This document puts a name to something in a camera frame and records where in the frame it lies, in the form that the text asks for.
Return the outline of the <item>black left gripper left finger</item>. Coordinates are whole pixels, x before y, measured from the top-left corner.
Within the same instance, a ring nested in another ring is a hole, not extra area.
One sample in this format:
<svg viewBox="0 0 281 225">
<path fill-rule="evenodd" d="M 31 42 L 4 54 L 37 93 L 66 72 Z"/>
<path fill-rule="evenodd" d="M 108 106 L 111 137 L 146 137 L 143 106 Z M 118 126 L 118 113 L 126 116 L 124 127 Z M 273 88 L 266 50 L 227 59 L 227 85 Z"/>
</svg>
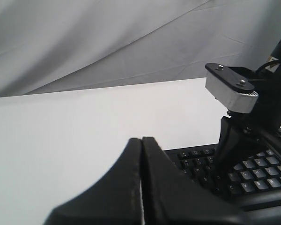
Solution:
<svg viewBox="0 0 281 225">
<path fill-rule="evenodd" d="M 46 225 L 140 225 L 141 150 L 131 138 L 110 170 L 93 186 L 54 208 Z"/>
</svg>

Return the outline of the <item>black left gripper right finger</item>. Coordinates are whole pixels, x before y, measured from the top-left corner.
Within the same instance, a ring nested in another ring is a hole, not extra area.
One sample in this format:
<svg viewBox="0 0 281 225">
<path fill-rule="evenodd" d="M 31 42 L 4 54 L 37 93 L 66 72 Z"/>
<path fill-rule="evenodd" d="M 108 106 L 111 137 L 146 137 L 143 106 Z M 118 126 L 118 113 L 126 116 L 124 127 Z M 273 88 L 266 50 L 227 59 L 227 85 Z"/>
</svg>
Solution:
<svg viewBox="0 0 281 225">
<path fill-rule="evenodd" d="M 142 139 L 149 224 L 281 225 L 281 206 L 245 211 L 215 196 L 179 170 L 152 137 Z"/>
</svg>

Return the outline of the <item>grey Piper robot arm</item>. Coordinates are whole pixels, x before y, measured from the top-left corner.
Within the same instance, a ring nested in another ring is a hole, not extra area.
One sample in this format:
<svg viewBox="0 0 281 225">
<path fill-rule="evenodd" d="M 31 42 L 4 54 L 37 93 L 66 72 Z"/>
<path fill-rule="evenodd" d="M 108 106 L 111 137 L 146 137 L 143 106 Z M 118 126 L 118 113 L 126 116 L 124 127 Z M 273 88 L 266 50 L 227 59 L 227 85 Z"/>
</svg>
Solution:
<svg viewBox="0 0 281 225">
<path fill-rule="evenodd" d="M 217 144 L 163 151 L 132 138 L 47 225 L 281 225 L 281 40 L 257 70 L 205 65 L 227 108 Z"/>
</svg>

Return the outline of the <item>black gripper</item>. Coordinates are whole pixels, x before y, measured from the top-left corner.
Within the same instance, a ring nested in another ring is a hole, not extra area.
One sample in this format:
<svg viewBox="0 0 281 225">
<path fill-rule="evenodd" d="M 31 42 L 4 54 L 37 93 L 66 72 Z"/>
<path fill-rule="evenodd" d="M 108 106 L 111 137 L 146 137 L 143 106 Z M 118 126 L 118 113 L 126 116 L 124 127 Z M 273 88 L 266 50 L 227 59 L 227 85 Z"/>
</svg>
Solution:
<svg viewBox="0 0 281 225">
<path fill-rule="evenodd" d="M 259 98 L 249 114 L 221 118 L 214 155 L 216 168 L 232 168 L 241 160 L 271 149 L 281 160 L 281 67 L 256 71 L 232 67 L 255 87 Z"/>
</svg>

